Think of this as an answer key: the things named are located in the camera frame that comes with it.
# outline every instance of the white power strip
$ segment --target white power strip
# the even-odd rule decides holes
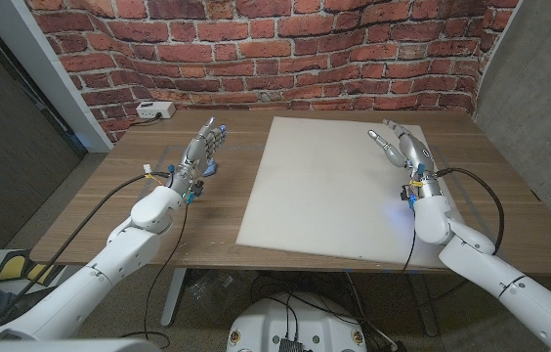
[[[137,107],[137,113],[140,118],[155,118],[161,113],[161,118],[171,118],[176,111],[176,107],[171,102],[142,102]]]

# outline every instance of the white board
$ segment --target white board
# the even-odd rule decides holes
[[[406,126],[426,143],[419,126]],[[381,123],[275,117],[236,244],[405,263],[413,211],[401,200],[409,171],[366,134],[399,141]],[[462,221],[443,180],[441,189]],[[441,247],[417,240],[409,265],[443,267]]]

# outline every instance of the brick wall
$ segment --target brick wall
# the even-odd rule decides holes
[[[518,0],[26,0],[111,141],[182,109],[464,110]]]

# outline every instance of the wooden table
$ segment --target wooden table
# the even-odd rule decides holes
[[[171,163],[177,164],[188,142],[211,115],[217,117],[217,125],[225,123],[230,132],[226,143],[215,155],[219,166],[217,174],[204,180],[204,196],[189,208],[185,233],[169,263],[171,266],[314,271],[393,271],[402,268],[400,264],[234,244],[272,119],[277,115],[369,122],[391,118],[402,124],[420,125],[439,168],[454,166],[471,170],[499,195],[506,214],[502,251],[507,261],[528,274],[551,275],[551,213],[547,207],[535,197],[469,116],[435,111],[193,110],[177,111],[173,118],[152,126],[133,127],[34,247],[32,259],[49,260],[102,197],[122,182],[143,173],[143,164],[149,163],[152,168],[158,165],[159,171],[166,171]],[[488,194],[480,185],[461,175],[451,174],[446,179],[467,225],[486,232],[481,221],[484,220],[495,236],[497,213]],[[147,186],[146,181],[141,181],[115,195],[76,237],[59,261],[64,264],[87,263],[102,250],[110,231],[126,219],[138,198],[146,195],[153,186],[152,181]],[[174,216],[177,225],[171,235],[163,239],[153,264],[164,263],[178,239],[184,210]]]

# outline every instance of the robotic arm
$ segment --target robotic arm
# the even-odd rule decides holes
[[[403,198],[411,202],[416,213],[416,236],[424,242],[444,245],[439,257],[447,268],[496,297],[551,348],[551,291],[492,255],[495,247],[486,236],[445,215],[449,203],[439,187],[427,147],[403,126],[389,120],[384,123],[398,136],[399,150],[374,131],[368,135],[391,163],[411,170]]]
[[[199,178],[227,133],[226,126],[212,128],[213,122],[211,117],[191,140],[165,185],[134,205],[130,217],[112,231],[106,247],[26,314],[1,326],[0,340],[74,337],[117,283],[150,262],[160,248],[160,236],[172,228],[168,210],[180,208],[185,198],[201,195]]]

